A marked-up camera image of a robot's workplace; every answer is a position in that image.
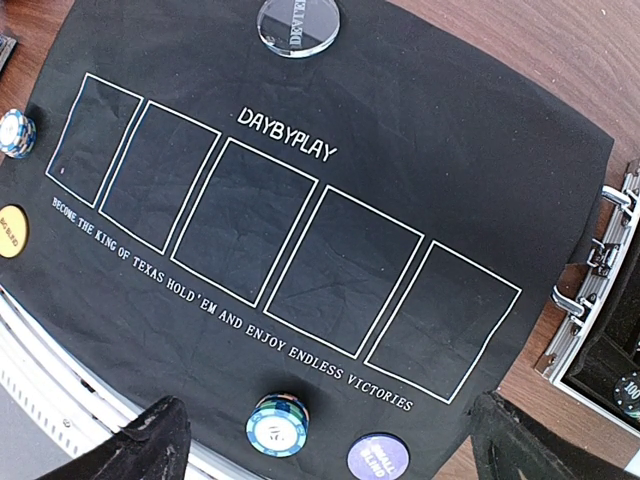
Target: wooden table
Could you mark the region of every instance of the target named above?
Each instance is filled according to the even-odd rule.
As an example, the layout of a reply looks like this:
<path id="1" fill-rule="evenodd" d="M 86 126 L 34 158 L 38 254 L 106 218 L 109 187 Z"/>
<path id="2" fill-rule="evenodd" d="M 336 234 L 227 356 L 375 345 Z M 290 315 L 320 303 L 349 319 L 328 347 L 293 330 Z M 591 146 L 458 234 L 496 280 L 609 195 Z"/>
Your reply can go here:
<path id="1" fill-rule="evenodd" d="M 640 2 L 636 0 L 394 0 L 428 22 L 481 48 L 569 103 L 612 135 L 607 183 L 619 186 L 640 157 Z M 0 111 L 24 107 L 73 0 L 6 0 L 0 31 L 19 46 L 0 77 Z M 600 231 L 606 223 L 603 212 Z M 577 291 L 584 271 L 560 282 Z M 501 394 L 574 444 L 626 466 L 640 439 L 553 388 L 533 366 L 562 321 L 550 304 L 500 386 Z M 439 479 L 475 478 L 467 441 Z"/>

